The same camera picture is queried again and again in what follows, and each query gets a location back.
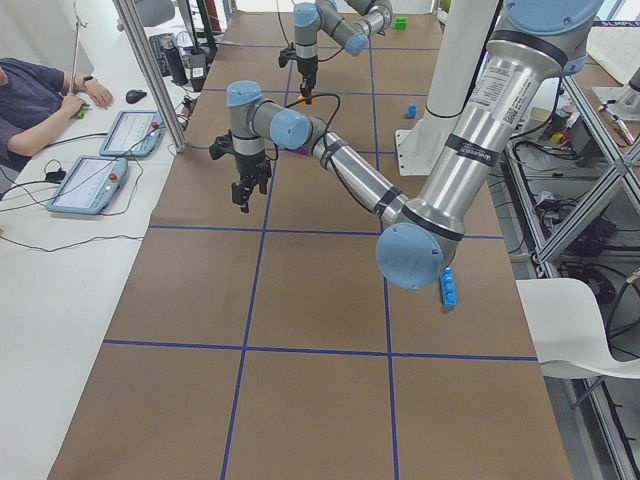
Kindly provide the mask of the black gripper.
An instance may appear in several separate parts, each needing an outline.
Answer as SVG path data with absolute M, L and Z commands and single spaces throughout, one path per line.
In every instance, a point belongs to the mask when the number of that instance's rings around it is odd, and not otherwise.
M 271 162 L 265 153 L 236 153 L 234 157 L 240 178 L 231 185 L 232 202 L 240 207 L 242 213 L 248 214 L 254 188 L 258 187 L 262 195 L 268 193 L 269 179 L 272 176 Z
M 302 83 L 300 84 L 300 94 L 304 96 L 311 96 L 315 93 L 316 80 L 318 72 L 318 58 L 297 58 L 297 69 L 302 76 Z

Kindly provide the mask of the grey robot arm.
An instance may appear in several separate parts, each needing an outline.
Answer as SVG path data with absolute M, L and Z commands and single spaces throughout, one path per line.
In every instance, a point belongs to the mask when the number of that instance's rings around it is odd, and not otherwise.
M 294 40 L 280 52 L 278 62 L 281 68 L 289 61 L 296 63 L 302 76 L 300 93 L 307 104 L 311 103 L 316 86 L 320 31 L 351 56 L 358 56 L 369 38 L 384 32 L 392 22 L 390 1 L 347 1 L 347 4 L 360 14 L 359 19 L 348 21 L 338 12 L 334 1 L 303 1 L 294 6 Z
M 464 218 L 541 84 L 579 72 L 600 9 L 597 1 L 455 1 L 444 27 L 423 118 L 399 133 L 396 147 L 425 184 L 406 197 L 374 170 L 327 121 L 280 106 L 259 84 L 226 91 L 230 129 L 210 146 L 230 154 L 240 178 L 232 200 L 248 209 L 265 190 L 267 143 L 304 150 L 385 224 L 376 259 L 383 276 L 405 289 L 434 282 L 452 262 Z

